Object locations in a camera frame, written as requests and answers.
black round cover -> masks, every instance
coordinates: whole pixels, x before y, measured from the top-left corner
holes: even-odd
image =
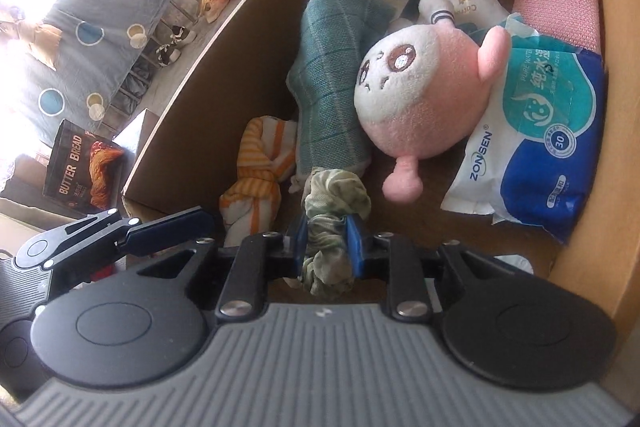
[[[31,321],[15,321],[0,331],[2,386],[19,400],[31,396],[49,375],[29,341]]]
[[[33,323],[31,343],[62,380],[119,388],[182,367],[206,333],[202,314],[180,285],[110,277],[48,304]]]
[[[442,331],[469,370],[500,385],[547,391],[598,378],[616,340],[597,306],[545,280],[478,280]]]

pink towel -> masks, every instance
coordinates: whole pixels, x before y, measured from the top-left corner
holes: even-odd
[[[598,0],[515,0],[513,11],[542,34],[600,54]]]

cardboard box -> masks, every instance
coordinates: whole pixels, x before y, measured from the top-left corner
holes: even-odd
[[[292,117],[285,78],[298,49],[308,0],[243,0],[182,83],[127,182],[129,208],[176,212],[216,208],[236,180],[236,155],[249,119]],[[417,203],[394,206],[380,193],[393,161],[376,153],[364,177],[371,230],[404,233],[435,247],[457,238],[492,254],[521,253],[542,277],[600,305],[624,337],[640,311],[640,0],[602,0],[609,75],[606,124],[596,179],[571,242],[491,218],[439,209],[463,156],[457,147],[421,163],[425,190]],[[299,208],[285,195],[280,225]]]
[[[14,256],[20,247],[31,237],[40,233],[36,228],[31,228],[20,221],[0,214],[0,251],[5,251]]]
[[[136,164],[136,159],[142,152],[145,143],[149,139],[149,136],[151,136],[158,120],[160,120],[158,115],[152,113],[148,109],[144,109],[121,131],[120,134],[113,139],[114,144],[119,145],[124,150],[122,169],[118,173],[119,177],[117,179],[117,184],[115,185],[118,188],[118,195],[122,193],[124,184],[129,179],[129,175]],[[123,212],[123,215],[127,212],[125,203],[126,202],[121,198],[118,198],[118,201],[116,202],[116,207],[118,210]]]

blue circle pattern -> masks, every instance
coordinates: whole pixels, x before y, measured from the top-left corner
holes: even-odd
[[[76,36],[81,44],[85,46],[93,46],[102,40],[104,37],[104,30],[98,26],[89,24],[88,22],[81,22],[76,28]]]
[[[556,149],[558,149],[559,151],[563,151],[567,147],[569,147],[571,140],[569,139],[569,137],[566,135],[565,132],[556,131],[551,135],[551,143],[554,144],[554,147]]]
[[[40,108],[47,116],[53,116],[62,111],[65,101],[55,89],[45,89],[40,95]]]

silver screw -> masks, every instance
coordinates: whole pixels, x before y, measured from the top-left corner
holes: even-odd
[[[421,317],[429,310],[427,304],[421,301],[404,301],[396,309],[402,317]]]
[[[252,306],[247,301],[229,301],[220,306],[220,312],[227,317],[244,317],[251,309]]]

